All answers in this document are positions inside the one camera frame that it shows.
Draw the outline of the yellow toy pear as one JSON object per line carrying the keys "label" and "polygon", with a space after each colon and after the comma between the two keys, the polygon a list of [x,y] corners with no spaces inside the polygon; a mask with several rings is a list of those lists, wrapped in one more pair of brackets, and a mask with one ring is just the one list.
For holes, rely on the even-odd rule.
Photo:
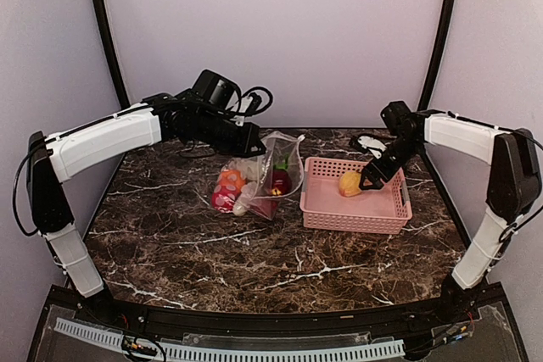
{"label": "yellow toy pear", "polygon": [[346,171],[339,177],[339,194],[345,198],[351,198],[362,193],[360,189],[361,173],[357,171]]}

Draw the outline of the orange toy fruit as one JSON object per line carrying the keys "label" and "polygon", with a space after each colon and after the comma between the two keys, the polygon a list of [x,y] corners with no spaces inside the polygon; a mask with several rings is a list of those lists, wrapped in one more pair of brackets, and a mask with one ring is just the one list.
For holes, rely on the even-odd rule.
{"label": "orange toy fruit", "polygon": [[220,173],[217,183],[220,186],[234,187],[234,190],[239,192],[246,185],[246,179],[239,170],[230,169]]}

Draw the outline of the white toy cabbage with leaves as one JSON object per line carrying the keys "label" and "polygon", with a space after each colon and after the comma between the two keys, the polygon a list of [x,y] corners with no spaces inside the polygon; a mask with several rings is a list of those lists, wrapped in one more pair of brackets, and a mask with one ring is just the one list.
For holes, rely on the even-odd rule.
{"label": "white toy cabbage with leaves", "polygon": [[249,210],[249,204],[255,195],[259,180],[258,163],[253,159],[234,159],[233,168],[238,170],[245,180],[241,192],[233,205],[232,212],[236,216],[242,216]]}

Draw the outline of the red toy apple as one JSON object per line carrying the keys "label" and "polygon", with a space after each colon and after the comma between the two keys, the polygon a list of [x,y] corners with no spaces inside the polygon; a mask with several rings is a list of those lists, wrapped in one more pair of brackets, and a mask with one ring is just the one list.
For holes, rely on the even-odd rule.
{"label": "red toy apple", "polygon": [[218,186],[211,195],[211,206],[223,214],[229,214],[233,211],[237,198],[236,191],[231,191],[224,186]]}

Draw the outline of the clear zip top bag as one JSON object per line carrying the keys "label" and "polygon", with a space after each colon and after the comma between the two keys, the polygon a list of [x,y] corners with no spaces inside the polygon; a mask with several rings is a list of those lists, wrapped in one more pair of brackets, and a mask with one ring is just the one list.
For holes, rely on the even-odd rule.
{"label": "clear zip top bag", "polygon": [[[251,158],[258,163],[260,172],[256,192],[250,203],[256,199],[267,198],[278,200],[280,203],[281,200],[293,195],[296,191],[298,191],[304,181],[304,166],[299,152],[300,145],[304,140],[304,134],[290,136],[280,131],[274,131],[262,139],[266,145],[266,152],[261,156]],[[290,155],[290,166],[287,172],[292,180],[292,191],[284,196],[275,197],[272,196],[269,191],[272,184],[272,171],[274,170],[273,165],[285,154]],[[230,159],[221,168],[220,173],[223,170],[233,169],[233,160],[234,159]],[[214,190],[219,186],[217,180]],[[231,191],[235,191],[234,187],[224,187]]]}

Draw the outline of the dark purple toy vegetable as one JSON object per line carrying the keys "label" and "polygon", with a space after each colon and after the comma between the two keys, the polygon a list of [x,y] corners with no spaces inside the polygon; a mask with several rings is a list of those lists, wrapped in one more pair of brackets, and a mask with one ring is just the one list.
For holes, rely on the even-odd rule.
{"label": "dark purple toy vegetable", "polygon": [[292,191],[292,180],[286,170],[275,169],[272,171],[269,191],[275,197],[284,196]]}

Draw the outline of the red toy pomegranate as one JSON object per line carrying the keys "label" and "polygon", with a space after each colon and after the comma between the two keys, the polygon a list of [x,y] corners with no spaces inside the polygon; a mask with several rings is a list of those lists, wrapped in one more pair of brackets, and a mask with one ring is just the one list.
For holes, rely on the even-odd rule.
{"label": "red toy pomegranate", "polygon": [[272,220],[275,217],[279,201],[275,199],[256,199],[251,202],[249,210],[266,220]]}

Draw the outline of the white toy radish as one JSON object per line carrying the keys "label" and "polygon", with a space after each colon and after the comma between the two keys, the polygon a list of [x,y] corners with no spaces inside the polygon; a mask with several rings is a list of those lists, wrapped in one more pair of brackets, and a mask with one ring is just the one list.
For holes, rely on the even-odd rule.
{"label": "white toy radish", "polygon": [[289,169],[289,166],[290,166],[290,155],[289,154],[285,154],[284,156],[282,156],[274,165],[273,165],[273,169],[274,170],[284,170],[284,171],[287,171]]}

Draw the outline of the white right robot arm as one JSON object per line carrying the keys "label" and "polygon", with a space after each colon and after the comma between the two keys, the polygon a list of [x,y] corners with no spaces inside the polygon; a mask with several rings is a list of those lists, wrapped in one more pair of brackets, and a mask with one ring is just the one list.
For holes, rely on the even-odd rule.
{"label": "white right robot arm", "polygon": [[526,129],[513,130],[434,109],[412,111],[401,101],[390,103],[381,117],[395,139],[362,168],[362,191],[382,189],[428,145],[449,148],[488,165],[484,217],[451,272],[457,287],[474,288],[501,260],[513,236],[536,216],[531,208],[542,192],[537,157],[541,144]]}

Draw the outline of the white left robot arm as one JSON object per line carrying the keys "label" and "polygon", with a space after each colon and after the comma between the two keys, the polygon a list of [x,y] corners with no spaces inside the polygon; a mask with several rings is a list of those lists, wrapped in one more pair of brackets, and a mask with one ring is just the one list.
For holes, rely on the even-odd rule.
{"label": "white left robot arm", "polygon": [[234,109],[217,107],[193,92],[162,93],[76,128],[31,137],[27,194],[33,224],[99,323],[114,324],[120,307],[104,293],[106,284],[76,224],[66,184],[126,153],[172,139],[202,142],[233,157],[261,155],[266,148],[260,128],[249,121],[259,104],[252,92],[239,97]]}

